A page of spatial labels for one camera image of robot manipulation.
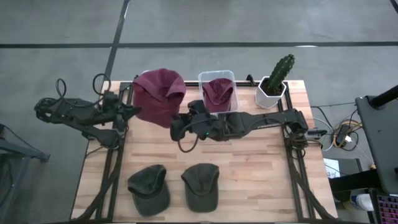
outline gray floor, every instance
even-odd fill
[[[111,43],[123,0],[0,0],[0,44]],[[388,0],[132,0],[121,42],[329,42],[398,41],[398,14]],[[68,220],[87,141],[62,125],[35,117],[40,98],[56,97],[63,78],[68,97],[95,100],[91,79],[104,72],[110,49],[0,49],[0,123],[51,153],[32,162],[11,223]],[[294,54],[290,80],[305,80],[312,105],[354,101],[398,83],[398,47],[279,47],[119,49],[112,80],[131,80],[143,70],[166,67],[194,80],[206,70],[229,69],[237,79],[270,74]],[[353,105],[324,108],[332,124]],[[314,116],[323,119],[317,110]],[[371,157],[362,131],[360,148]],[[356,149],[331,149],[327,158],[360,158]],[[339,211],[344,220],[361,214]]]

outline wood plank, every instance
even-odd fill
[[[119,82],[112,82],[111,89],[118,91]],[[314,127],[310,104],[303,81],[289,81],[294,108],[303,112],[310,128]],[[239,110],[252,114],[276,112],[277,108],[264,110],[254,103],[253,87],[239,87]],[[187,112],[187,104],[199,99],[197,87],[188,87],[181,104],[181,112]],[[114,214],[115,222],[292,222],[296,221],[290,175],[280,128],[253,131],[242,139],[215,142],[200,141],[191,153],[179,151],[171,141],[169,130],[137,118],[129,121],[124,149],[118,197]],[[187,133],[182,141],[189,148],[195,140]],[[91,142],[89,151],[98,147]],[[337,217],[333,197],[318,146],[306,148],[305,163],[310,188],[320,203]],[[83,166],[80,186],[76,195],[72,218],[81,214],[99,190],[106,153],[92,154]],[[185,202],[184,185],[180,178],[188,167],[200,162],[210,162],[220,167],[220,198],[216,211],[191,212]],[[163,164],[167,169],[166,181],[171,194],[171,205],[166,211],[150,218],[141,217],[127,190],[127,179],[135,172],[153,164]],[[305,205],[303,193],[300,198]]]

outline clear plastic bin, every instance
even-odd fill
[[[206,83],[209,83],[212,80],[215,80],[217,78],[227,78],[227,79],[231,80],[233,82],[234,90],[231,95],[231,106],[229,108],[229,111],[214,112],[212,114],[234,112],[234,111],[238,110],[239,101],[238,101],[238,92],[236,91],[235,76],[234,76],[234,73],[229,70],[201,72],[201,74],[199,74],[199,76],[198,76],[200,99],[203,100],[203,102],[206,105],[205,97],[203,95],[203,86]]]

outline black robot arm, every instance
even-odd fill
[[[295,109],[281,113],[249,114],[247,112],[221,113],[212,115],[205,108],[202,100],[188,104],[187,114],[180,114],[171,128],[172,140],[179,141],[189,131],[204,140],[210,138],[215,141],[239,139],[253,130],[285,126],[289,128],[289,138],[294,140],[293,147],[305,147],[305,133],[308,131],[307,122],[301,111]]]
[[[125,105],[118,95],[106,91],[102,105],[79,98],[43,98],[35,106],[36,117],[46,123],[65,124],[81,131],[88,138],[96,138],[107,148],[119,146],[127,121],[140,112],[140,108]],[[98,129],[96,124],[114,122],[114,129]]]

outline maroon cap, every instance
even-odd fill
[[[187,91],[182,77],[166,68],[143,73],[134,80],[132,89],[133,105],[142,108],[136,116],[164,128],[170,127]]]
[[[227,78],[217,78],[203,86],[205,106],[210,113],[225,112],[231,109],[233,82]]]

